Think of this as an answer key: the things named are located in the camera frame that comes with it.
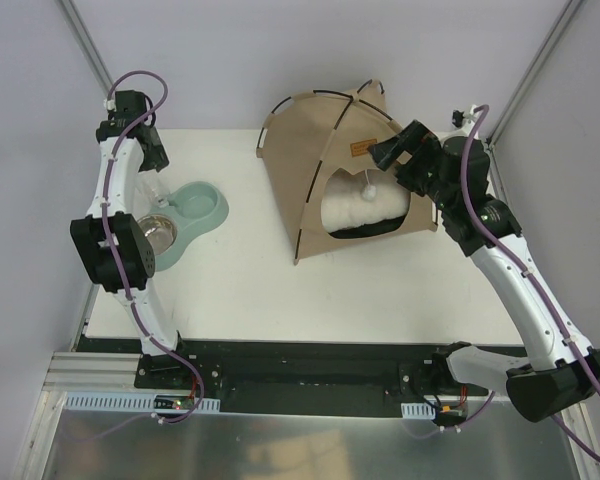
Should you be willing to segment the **clear plastic cup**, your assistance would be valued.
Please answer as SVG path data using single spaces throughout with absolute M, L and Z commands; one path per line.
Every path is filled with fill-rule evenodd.
M 165 208 L 169 205 L 171 191 L 155 170 L 140 172 L 138 186 L 152 207 Z

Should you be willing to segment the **white fluffy cushion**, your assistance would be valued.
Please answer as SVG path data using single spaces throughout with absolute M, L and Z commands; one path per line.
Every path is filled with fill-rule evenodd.
M 368 170 L 376 186 L 376 198 L 365 201 L 362 190 L 364 172 L 351 175 L 339 169 L 327 181 L 321 203 L 322 225 L 328 233 L 375 224 L 408 213 L 410 192 L 389 173 Z

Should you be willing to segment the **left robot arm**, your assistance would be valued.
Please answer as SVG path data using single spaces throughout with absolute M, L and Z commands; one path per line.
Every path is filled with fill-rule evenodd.
M 156 107 L 136 90 L 113 93 L 96 130 L 101 166 L 85 216 L 70 223 L 70 236 L 91 282 L 122 305 L 146 355 L 177 349 L 180 336 L 166 318 L 153 276 L 156 258 L 132 210 L 138 175 L 169 165 L 155 127 Z

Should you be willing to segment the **steel pet bowl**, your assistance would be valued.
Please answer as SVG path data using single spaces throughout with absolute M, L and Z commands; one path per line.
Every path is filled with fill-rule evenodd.
M 138 220 L 138 225 L 156 256 L 164 254 L 176 240 L 177 227 L 164 215 L 146 215 Z

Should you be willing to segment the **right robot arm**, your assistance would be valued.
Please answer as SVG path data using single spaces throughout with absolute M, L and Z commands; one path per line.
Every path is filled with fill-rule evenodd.
M 432 387 L 449 395 L 472 384 L 505 394 L 531 422 L 590 398 L 600 384 L 600 349 L 581 334 L 534 272 L 519 223 L 488 191 L 490 159 L 482 143 L 467 129 L 439 139 L 413 121 L 368 152 L 400 186 L 432 200 L 445 232 L 499 296 L 526 351 L 511 357 L 453 343 L 433 356 Z

